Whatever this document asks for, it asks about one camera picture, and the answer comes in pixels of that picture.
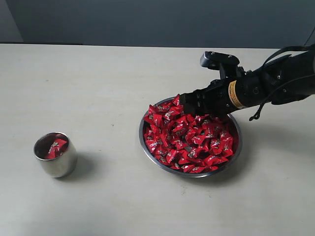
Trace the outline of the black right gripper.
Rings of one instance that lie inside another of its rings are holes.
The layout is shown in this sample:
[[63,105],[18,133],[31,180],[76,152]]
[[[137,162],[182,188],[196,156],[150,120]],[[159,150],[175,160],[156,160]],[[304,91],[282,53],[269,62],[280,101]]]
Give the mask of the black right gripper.
[[225,116],[234,111],[259,105],[268,94],[267,86],[254,74],[218,80],[199,91],[180,94],[184,113]]

